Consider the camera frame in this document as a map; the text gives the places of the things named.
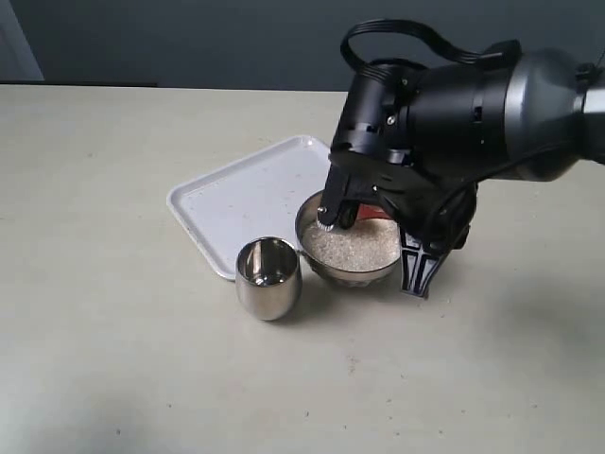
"white tray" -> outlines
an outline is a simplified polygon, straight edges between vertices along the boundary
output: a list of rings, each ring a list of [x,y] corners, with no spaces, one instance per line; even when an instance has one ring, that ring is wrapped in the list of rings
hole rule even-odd
[[[295,136],[170,191],[167,204],[212,268],[235,279],[240,249],[260,236],[296,244],[298,209],[325,185],[329,148]]]

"uncooked rice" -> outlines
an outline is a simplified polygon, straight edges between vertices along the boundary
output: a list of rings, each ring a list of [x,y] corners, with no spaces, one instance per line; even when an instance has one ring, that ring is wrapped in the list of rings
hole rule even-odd
[[[363,219],[349,230],[325,232],[312,223],[302,246],[319,262],[343,271],[374,271],[400,256],[399,228],[389,219]]]

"stainless steel cup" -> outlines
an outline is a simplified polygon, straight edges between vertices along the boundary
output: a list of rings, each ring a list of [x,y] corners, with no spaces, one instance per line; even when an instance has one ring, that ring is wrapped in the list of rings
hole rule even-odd
[[[298,253],[280,238],[255,239],[240,251],[235,264],[237,297],[254,317],[283,317],[301,296]]]

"white table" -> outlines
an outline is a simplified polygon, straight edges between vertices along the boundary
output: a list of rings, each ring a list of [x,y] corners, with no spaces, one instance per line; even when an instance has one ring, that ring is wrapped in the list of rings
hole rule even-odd
[[[605,168],[482,184],[430,300],[309,270],[261,323],[167,191],[340,93],[0,86],[0,452],[603,449]]]

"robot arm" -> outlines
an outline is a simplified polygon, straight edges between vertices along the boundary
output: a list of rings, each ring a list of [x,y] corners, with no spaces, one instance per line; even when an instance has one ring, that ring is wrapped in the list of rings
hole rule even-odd
[[[453,63],[365,63],[349,40],[373,32],[414,36]],[[355,77],[318,223],[346,229],[360,203],[382,207],[400,226],[402,291],[425,297],[462,248],[481,181],[547,182],[579,159],[605,164],[605,75],[590,63],[553,49],[523,53],[516,41],[468,52],[404,20],[359,24],[340,50]]]

